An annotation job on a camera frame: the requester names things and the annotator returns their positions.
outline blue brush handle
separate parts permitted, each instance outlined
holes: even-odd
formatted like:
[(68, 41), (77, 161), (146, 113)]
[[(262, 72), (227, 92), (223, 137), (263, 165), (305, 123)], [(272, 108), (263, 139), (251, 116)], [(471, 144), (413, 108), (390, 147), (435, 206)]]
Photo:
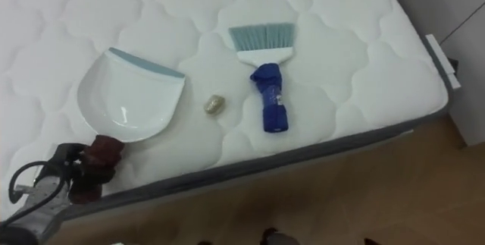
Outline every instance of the blue brush handle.
[(288, 130), (286, 108), (281, 100), (282, 77), (280, 66), (275, 63), (263, 64), (252, 75), (263, 97), (263, 128), (269, 133)]

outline white wall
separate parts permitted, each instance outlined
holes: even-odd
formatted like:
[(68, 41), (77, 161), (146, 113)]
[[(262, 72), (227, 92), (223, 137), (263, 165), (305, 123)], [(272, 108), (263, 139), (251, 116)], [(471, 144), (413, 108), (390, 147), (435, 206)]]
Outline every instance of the white wall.
[(485, 0), (400, 0), (421, 34), (460, 61), (451, 116), (468, 145), (485, 142)]

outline white mattress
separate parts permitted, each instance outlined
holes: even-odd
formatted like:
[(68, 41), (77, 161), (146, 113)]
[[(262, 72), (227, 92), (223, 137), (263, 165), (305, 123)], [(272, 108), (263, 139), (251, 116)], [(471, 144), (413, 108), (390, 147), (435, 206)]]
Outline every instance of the white mattress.
[[(254, 68), (238, 62), (227, 29), (276, 22), (297, 32), (296, 56), (281, 65), (289, 130), (272, 134)], [(59, 143), (92, 142), (77, 86), (112, 46), (187, 81), (169, 127), (127, 147), (109, 193), (390, 127), (448, 102), (396, 0), (0, 0), (3, 215), (18, 207), (6, 187), (21, 165)], [(217, 117), (203, 110), (213, 94), (227, 100)]]

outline white brush head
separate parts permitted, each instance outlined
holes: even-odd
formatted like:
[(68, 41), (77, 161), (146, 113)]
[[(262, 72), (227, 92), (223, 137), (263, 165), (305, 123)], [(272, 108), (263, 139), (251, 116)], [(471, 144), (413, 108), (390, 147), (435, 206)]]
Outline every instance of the white brush head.
[(241, 62), (257, 68), (267, 63), (281, 64), (291, 57), (293, 57), (293, 47), (237, 52), (237, 58)]

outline gold object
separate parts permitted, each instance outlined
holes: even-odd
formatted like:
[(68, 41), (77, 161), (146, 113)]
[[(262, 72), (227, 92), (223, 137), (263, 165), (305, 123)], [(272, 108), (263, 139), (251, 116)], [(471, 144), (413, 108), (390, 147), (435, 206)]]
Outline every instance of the gold object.
[(222, 96), (213, 95), (204, 105), (205, 113), (208, 115), (216, 115), (217, 113), (222, 111), (222, 107), (224, 106), (224, 102), (226, 99)]

